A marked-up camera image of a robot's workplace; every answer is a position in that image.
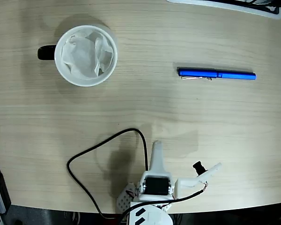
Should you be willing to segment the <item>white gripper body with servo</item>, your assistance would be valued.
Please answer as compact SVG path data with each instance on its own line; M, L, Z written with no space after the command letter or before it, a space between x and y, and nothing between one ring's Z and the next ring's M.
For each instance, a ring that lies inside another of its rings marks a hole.
M137 201L173 200L174 181L169 172L145 171L138 185Z

